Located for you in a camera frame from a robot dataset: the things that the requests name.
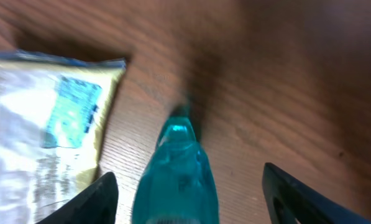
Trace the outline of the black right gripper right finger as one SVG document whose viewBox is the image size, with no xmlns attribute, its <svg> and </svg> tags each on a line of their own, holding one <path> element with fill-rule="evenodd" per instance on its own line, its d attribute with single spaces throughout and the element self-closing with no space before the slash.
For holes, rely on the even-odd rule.
<svg viewBox="0 0 371 224">
<path fill-rule="evenodd" d="M 264 165 L 262 188 L 272 223 L 370 223 L 329 200 L 271 162 Z"/>
</svg>

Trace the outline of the teal mouthwash bottle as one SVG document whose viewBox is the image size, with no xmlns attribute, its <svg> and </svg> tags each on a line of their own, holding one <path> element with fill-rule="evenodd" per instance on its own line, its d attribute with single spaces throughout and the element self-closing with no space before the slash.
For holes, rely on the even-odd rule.
<svg viewBox="0 0 371 224">
<path fill-rule="evenodd" d="M 160 130 L 135 194 L 132 222 L 219 223 L 213 173 L 188 106 L 177 106 Z"/>
</svg>

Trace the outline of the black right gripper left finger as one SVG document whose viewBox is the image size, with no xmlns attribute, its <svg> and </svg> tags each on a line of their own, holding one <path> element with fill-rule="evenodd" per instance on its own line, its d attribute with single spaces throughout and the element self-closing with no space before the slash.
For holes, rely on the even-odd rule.
<svg viewBox="0 0 371 224">
<path fill-rule="evenodd" d="M 115 224 L 118 197 L 116 176 L 107 172 L 37 224 Z"/>
</svg>

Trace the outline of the white yellow snack bag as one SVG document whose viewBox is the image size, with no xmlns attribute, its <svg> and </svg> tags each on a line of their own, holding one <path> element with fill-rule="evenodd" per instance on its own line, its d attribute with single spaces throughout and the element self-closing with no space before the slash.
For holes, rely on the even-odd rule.
<svg viewBox="0 0 371 224">
<path fill-rule="evenodd" d="M 0 223 L 38 223 L 98 171 L 123 58 L 0 52 Z"/>
</svg>

